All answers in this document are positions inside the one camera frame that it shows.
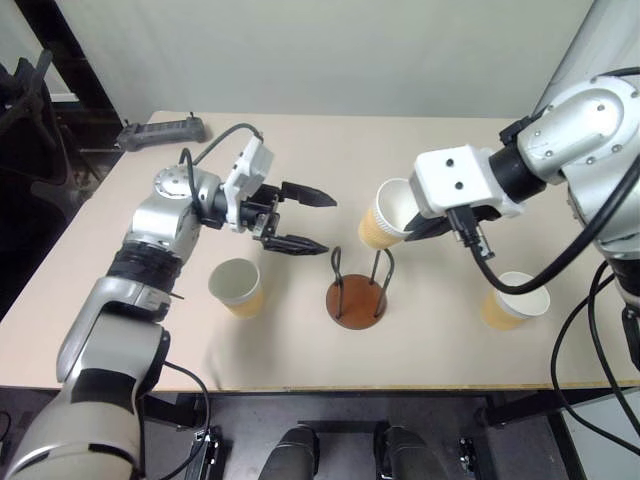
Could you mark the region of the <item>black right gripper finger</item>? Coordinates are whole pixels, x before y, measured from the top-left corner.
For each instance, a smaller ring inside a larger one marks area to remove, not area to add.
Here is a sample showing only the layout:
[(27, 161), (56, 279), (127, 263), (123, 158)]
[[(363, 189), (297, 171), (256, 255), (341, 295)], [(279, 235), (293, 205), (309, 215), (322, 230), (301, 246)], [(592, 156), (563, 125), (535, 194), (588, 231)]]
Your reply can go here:
[(417, 241), (441, 236), (451, 230), (447, 218), (423, 219), (410, 233), (410, 240)]
[(408, 237), (420, 237), (428, 232), (431, 220), (417, 213), (404, 227)]

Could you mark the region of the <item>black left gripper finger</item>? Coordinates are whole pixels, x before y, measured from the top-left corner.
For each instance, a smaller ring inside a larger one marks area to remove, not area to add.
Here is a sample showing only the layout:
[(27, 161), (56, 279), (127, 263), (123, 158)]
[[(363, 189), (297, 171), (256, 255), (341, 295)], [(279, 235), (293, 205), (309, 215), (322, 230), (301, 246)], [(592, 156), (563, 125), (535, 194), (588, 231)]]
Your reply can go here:
[(295, 200), (306, 206), (334, 207), (337, 205), (337, 201), (329, 194), (305, 185), (282, 182), (280, 192), (283, 199)]
[(290, 256), (312, 256), (327, 253), (329, 248), (312, 239), (296, 235), (254, 235), (266, 251)]

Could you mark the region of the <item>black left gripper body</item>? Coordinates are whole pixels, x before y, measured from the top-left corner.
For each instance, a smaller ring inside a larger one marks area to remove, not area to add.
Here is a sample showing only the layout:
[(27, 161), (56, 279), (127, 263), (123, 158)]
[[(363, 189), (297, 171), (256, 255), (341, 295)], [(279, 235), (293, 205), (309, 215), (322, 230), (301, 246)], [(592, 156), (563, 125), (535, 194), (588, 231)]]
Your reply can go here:
[(250, 197), (240, 202), (240, 225), (249, 230), (254, 240), (272, 245), (280, 220), (278, 206), (284, 201), (279, 187), (263, 184)]

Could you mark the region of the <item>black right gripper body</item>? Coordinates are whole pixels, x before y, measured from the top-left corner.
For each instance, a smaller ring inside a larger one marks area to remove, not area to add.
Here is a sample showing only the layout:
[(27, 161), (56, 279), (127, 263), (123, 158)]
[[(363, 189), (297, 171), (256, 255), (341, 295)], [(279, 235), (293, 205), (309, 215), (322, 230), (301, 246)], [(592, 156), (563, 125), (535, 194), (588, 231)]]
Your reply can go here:
[(482, 221), (495, 221), (501, 213), (492, 206), (461, 205), (449, 210), (449, 221), (452, 226), (474, 226)]

